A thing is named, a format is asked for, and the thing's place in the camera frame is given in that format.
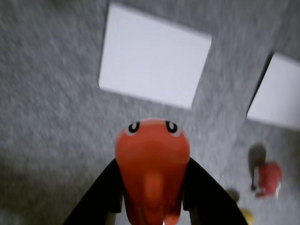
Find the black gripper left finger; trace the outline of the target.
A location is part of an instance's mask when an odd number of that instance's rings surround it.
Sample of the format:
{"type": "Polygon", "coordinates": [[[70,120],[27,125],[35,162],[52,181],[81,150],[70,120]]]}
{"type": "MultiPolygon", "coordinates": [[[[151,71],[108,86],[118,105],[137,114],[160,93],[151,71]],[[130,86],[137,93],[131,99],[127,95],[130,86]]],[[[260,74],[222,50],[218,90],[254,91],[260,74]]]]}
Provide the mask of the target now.
{"type": "Polygon", "coordinates": [[[101,172],[64,222],[65,225],[104,225],[109,212],[120,213],[123,182],[116,159],[101,172]]]}

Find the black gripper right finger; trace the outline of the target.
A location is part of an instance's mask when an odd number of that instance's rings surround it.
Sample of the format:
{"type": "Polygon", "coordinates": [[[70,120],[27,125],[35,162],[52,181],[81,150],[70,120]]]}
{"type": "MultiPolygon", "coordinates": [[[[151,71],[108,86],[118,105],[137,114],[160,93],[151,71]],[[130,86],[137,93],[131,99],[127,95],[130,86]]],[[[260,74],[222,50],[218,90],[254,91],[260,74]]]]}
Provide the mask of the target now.
{"type": "Polygon", "coordinates": [[[192,225],[246,225],[235,201],[190,158],[183,181],[183,210],[188,211],[192,225]]]}

